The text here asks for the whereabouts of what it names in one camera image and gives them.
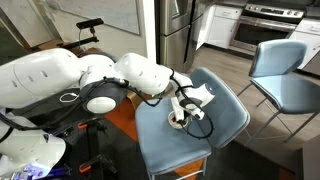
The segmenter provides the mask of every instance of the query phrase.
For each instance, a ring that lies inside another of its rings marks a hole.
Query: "stove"
[[[254,54],[261,42],[287,39],[304,15],[304,5],[251,0],[238,20],[231,49]]]

